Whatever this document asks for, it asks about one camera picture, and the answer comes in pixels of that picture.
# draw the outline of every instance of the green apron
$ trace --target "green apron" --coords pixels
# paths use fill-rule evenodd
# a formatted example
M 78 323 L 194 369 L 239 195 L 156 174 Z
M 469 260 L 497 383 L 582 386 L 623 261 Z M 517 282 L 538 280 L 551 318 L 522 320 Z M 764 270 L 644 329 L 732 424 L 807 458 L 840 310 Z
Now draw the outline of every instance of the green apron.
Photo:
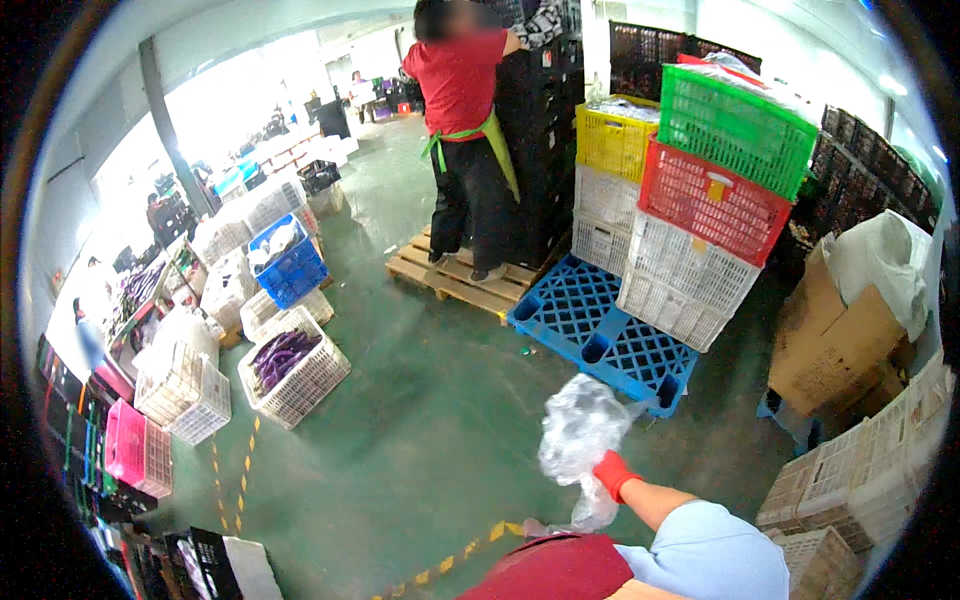
M 440 140 L 463 139 L 476 133 L 484 134 L 493 148 L 493 155 L 496 161 L 500 163 L 500 169 L 503 170 L 503 176 L 507 178 L 507 184 L 510 185 L 510 191 L 514 193 L 514 198 L 520 202 L 520 189 L 516 185 L 516 173 L 514 173 L 514 164 L 510 161 L 510 150 L 507 148 L 507 140 L 503 137 L 503 131 L 500 130 L 500 122 L 496 119 L 496 112 L 491 110 L 490 116 L 480 124 L 475 130 L 466 130 L 465 132 L 450 133 L 443 135 L 439 131 L 430 136 L 426 148 L 423 149 L 421 157 L 430 156 L 430 149 L 437 147 L 437 162 L 440 164 L 440 172 L 446 173 L 446 160 L 444 160 L 444 147 Z

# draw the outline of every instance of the hand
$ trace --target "hand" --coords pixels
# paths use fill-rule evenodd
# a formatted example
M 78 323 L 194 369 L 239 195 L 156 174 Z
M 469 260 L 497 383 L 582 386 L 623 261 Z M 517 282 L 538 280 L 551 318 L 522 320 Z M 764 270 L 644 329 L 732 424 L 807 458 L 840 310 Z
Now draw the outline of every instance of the hand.
M 610 497 L 617 504 L 624 503 L 623 498 L 620 497 L 620 488 L 623 487 L 623 484 L 631 479 L 643 479 L 636 473 L 630 472 L 620 455 L 613 450 L 607 450 L 600 464 L 593 468 L 593 474 L 607 488 Z

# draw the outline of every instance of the black pants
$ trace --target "black pants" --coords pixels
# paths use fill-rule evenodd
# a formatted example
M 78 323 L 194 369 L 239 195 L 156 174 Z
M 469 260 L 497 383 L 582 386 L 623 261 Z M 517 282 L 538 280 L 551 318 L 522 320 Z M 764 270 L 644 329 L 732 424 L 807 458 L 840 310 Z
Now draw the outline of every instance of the black pants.
M 363 118 L 364 110 L 370 114 L 370 122 L 376 123 L 376 119 L 373 118 L 373 102 L 367 102 L 365 105 L 361 105 L 360 109 L 357 110 L 357 114 L 360 115 L 360 125 L 363 125 L 363 122 L 364 122 L 364 118 Z
M 430 251 L 460 250 L 464 235 L 472 233 L 473 268 L 489 271 L 499 267 L 511 232 L 513 193 L 486 137 L 467 142 L 441 141 L 446 173 L 440 172 L 437 149 L 430 151 L 437 179 L 437 207 L 433 212 Z M 468 219 L 472 231 L 466 231 Z

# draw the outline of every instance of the yellow plastic crate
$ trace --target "yellow plastic crate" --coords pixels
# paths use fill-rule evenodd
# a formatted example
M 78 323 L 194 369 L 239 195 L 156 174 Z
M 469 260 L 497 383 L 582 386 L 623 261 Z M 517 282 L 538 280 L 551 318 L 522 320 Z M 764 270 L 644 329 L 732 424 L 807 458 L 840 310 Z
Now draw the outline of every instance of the yellow plastic crate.
M 614 94 L 613 97 L 637 105 L 660 107 L 656 102 L 633 96 Z M 580 105 L 577 107 L 577 162 L 640 183 L 650 134 L 659 128 L 659 123 L 598 112 Z

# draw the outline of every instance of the floor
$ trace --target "floor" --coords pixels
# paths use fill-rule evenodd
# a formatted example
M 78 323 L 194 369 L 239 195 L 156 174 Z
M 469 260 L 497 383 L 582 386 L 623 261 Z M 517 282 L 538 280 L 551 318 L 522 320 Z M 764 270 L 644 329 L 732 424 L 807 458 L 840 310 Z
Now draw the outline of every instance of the floor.
M 537 464 L 542 405 L 574 366 L 547 348 L 521 354 L 536 344 L 496 317 L 385 273 L 388 251 L 432 211 L 424 136 L 418 117 L 362 128 L 343 171 L 348 203 L 322 223 L 336 279 L 324 330 L 352 373 L 288 432 L 257 419 L 236 378 L 252 345 L 223 351 L 232 421 L 196 447 L 175 442 L 175 492 L 151 516 L 158 529 L 263 543 L 287 598 L 371 598 L 401 583 L 404 597 L 452 598 L 518 545 L 497 523 L 569 522 L 579 494 Z M 787 291 L 761 274 L 674 417 L 637 422 L 623 448 L 637 472 L 753 519 L 794 445 L 755 416 Z M 653 537 L 626 510 L 608 533 Z

